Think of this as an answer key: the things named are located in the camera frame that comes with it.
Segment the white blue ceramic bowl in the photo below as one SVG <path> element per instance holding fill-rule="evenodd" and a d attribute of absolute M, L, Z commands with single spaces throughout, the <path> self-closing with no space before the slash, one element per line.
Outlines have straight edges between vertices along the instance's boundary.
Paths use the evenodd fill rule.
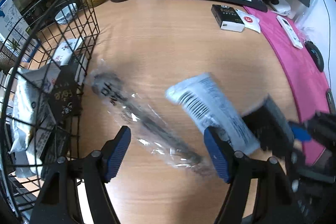
<path fill-rule="evenodd" d="M 62 8 L 55 16 L 55 21 L 59 25 L 66 25 L 74 19 L 77 12 L 76 3 L 71 3 Z"/>

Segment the white remote control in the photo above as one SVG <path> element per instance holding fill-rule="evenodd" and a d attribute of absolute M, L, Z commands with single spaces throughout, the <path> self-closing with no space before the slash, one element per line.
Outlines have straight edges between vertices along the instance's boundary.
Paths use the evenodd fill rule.
<path fill-rule="evenodd" d="M 289 22 L 285 18 L 283 18 L 281 15 L 277 15 L 276 19 L 280 23 L 282 28 L 284 29 L 284 31 L 285 31 L 286 35 L 288 36 L 291 44 L 299 50 L 303 49 L 303 45 L 302 45 L 300 39 L 298 38 L 297 34 L 294 32 L 294 29 L 289 24 Z"/>

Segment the white barcode snack packet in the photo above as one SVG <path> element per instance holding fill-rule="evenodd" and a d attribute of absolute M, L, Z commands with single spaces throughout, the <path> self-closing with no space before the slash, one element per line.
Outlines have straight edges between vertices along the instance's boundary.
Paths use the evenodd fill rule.
<path fill-rule="evenodd" d="M 169 101 L 182 106 L 201 133 L 214 127 L 222 141 L 246 155 L 260 148 L 257 138 L 209 73 L 179 82 L 169 87 L 165 95 Z"/>

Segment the pink desk mat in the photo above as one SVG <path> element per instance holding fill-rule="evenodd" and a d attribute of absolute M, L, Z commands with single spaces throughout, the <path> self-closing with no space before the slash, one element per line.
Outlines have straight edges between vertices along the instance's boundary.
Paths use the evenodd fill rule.
<path fill-rule="evenodd" d="M 326 92 L 329 88 L 326 76 L 320 72 L 306 48 L 295 48 L 284 28 L 272 11 L 244 7 L 248 14 L 259 18 L 261 33 L 266 37 L 290 84 L 299 121 L 304 122 L 316 111 L 329 112 Z"/>

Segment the plastic spoon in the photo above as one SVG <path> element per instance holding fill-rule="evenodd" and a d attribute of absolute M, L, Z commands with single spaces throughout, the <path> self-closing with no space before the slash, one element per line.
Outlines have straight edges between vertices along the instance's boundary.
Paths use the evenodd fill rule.
<path fill-rule="evenodd" d="M 88 75 L 88 85 L 119 126 L 128 126 L 138 144 L 165 164 L 202 177 L 215 175 L 213 164 L 197 153 L 105 60 Z"/>

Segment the black white tissue box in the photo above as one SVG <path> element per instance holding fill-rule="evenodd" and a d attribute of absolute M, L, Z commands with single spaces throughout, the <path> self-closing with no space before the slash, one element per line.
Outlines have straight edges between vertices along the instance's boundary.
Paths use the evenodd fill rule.
<path fill-rule="evenodd" d="M 244 30 L 245 25 L 234 8 L 225 5 L 212 5 L 211 12 L 221 30 L 234 32 Z"/>

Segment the white power strip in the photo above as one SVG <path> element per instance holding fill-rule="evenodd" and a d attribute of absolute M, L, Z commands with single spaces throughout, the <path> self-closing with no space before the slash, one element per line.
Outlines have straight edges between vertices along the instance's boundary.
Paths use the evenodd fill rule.
<path fill-rule="evenodd" d="M 275 13 L 286 16 L 289 19 L 294 19 L 296 15 L 294 4 L 288 2 L 287 0 L 271 0 L 269 5 Z"/>

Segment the white red logo sachet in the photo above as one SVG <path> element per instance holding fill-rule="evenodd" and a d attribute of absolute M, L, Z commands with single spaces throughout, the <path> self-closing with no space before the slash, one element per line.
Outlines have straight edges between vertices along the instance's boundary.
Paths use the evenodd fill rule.
<path fill-rule="evenodd" d="M 255 31 L 258 34 L 261 33 L 259 18 L 255 17 L 254 15 L 247 14 L 246 12 L 239 10 L 239 9 L 236 9 L 235 11 L 237 12 L 240 19 L 243 21 L 245 28 Z"/>

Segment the long white powder sachet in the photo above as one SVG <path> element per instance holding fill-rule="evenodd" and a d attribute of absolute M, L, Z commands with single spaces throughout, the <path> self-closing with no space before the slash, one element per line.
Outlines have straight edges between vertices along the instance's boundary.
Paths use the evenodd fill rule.
<path fill-rule="evenodd" d="M 53 55 L 53 60 L 59 65 L 67 65 L 73 53 L 82 45 L 82 38 L 73 38 L 61 42 Z"/>

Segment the black computer mouse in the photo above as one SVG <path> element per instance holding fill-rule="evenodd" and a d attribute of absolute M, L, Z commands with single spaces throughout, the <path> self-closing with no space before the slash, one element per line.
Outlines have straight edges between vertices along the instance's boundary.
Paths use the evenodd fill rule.
<path fill-rule="evenodd" d="M 309 54 L 310 54 L 311 58 L 313 59 L 317 69 L 320 72 L 323 72 L 324 71 L 324 60 L 323 60 L 322 54 L 319 51 L 319 49 L 317 48 L 317 46 L 311 41 L 306 41 L 305 42 L 305 48 L 309 52 Z"/>

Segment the Sanlin water carton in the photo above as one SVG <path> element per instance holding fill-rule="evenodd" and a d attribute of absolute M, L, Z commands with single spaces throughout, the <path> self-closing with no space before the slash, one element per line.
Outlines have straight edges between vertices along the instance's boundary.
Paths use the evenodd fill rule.
<path fill-rule="evenodd" d="M 15 57 L 22 52 L 30 33 L 30 26 L 13 0 L 1 0 L 1 42 Z"/>

